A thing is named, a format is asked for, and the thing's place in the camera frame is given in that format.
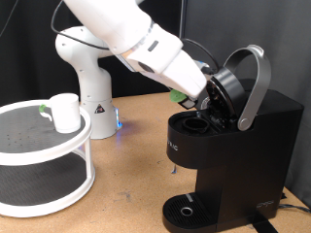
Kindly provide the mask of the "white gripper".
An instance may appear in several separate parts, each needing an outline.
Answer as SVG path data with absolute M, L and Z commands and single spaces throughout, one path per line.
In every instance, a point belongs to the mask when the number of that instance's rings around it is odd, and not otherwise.
M 197 97 L 207 81 L 182 41 L 154 23 L 145 38 L 125 54 L 125 61 L 142 75 L 191 97 Z

